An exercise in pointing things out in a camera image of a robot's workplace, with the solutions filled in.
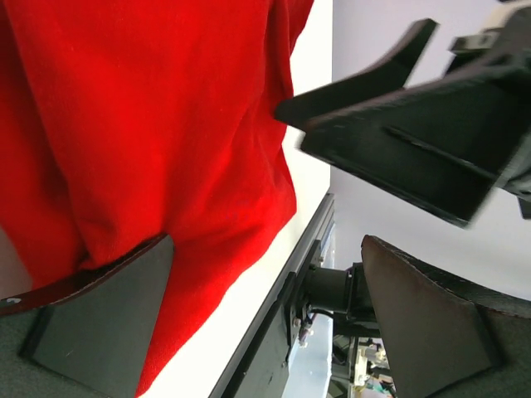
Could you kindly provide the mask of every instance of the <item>gray fabric surface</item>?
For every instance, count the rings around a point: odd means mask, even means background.
[[[0,398],[102,398],[17,354],[38,310],[0,318]]]
[[[531,396],[531,320],[483,311],[505,364],[434,395],[436,398]]]

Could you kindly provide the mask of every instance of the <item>black mount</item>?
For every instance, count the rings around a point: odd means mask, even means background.
[[[531,7],[461,37],[440,79],[407,90],[436,23],[416,22],[375,65],[288,99],[301,150],[458,226],[490,190],[531,200]]]
[[[160,236],[96,271],[0,300],[0,396],[135,396],[173,260]]]

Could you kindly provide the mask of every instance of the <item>red fabric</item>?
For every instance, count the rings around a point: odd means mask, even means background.
[[[271,115],[311,3],[0,7],[0,224],[35,287],[175,242],[139,393],[295,213]]]

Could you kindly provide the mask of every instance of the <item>wire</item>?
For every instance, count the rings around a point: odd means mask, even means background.
[[[327,317],[334,319],[334,315],[330,311],[325,311],[323,309],[312,309],[311,313],[326,315]]]
[[[397,398],[397,392],[392,383],[387,383],[385,381],[380,380],[380,386],[382,386],[384,390],[391,394],[392,398]]]

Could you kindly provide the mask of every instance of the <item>gray wall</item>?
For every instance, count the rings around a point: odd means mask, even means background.
[[[439,76],[455,36],[476,33],[494,0],[335,0],[335,80],[369,66],[413,21],[431,17],[441,26],[409,84]],[[531,299],[531,221],[513,197],[496,192],[467,231],[450,226],[337,169],[338,265],[360,260],[365,234],[377,235],[440,268],[508,294]]]

